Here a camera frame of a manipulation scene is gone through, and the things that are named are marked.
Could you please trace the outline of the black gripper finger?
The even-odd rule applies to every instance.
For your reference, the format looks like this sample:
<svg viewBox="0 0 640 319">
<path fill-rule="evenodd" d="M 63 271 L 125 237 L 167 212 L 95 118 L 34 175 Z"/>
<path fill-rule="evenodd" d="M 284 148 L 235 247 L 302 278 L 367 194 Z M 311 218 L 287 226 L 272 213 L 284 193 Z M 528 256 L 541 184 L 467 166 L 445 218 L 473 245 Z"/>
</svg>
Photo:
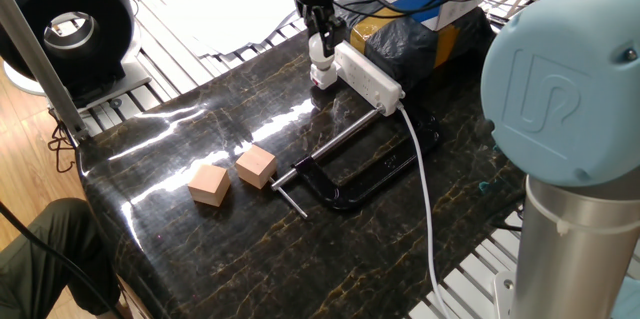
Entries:
<svg viewBox="0 0 640 319">
<path fill-rule="evenodd" d="M 317 33 L 318 29 L 314 22 L 313 7 L 296 1 L 296 10 L 299 16 L 304 20 L 304 24 L 307 28 L 308 33 Z"/>
<path fill-rule="evenodd" d="M 335 47 L 346 38 L 346 22 L 335 14 L 332 7 L 326 6 L 313 7 L 313 22 L 316 32 L 320 35 L 323 55 L 332 56 Z"/>
</svg>

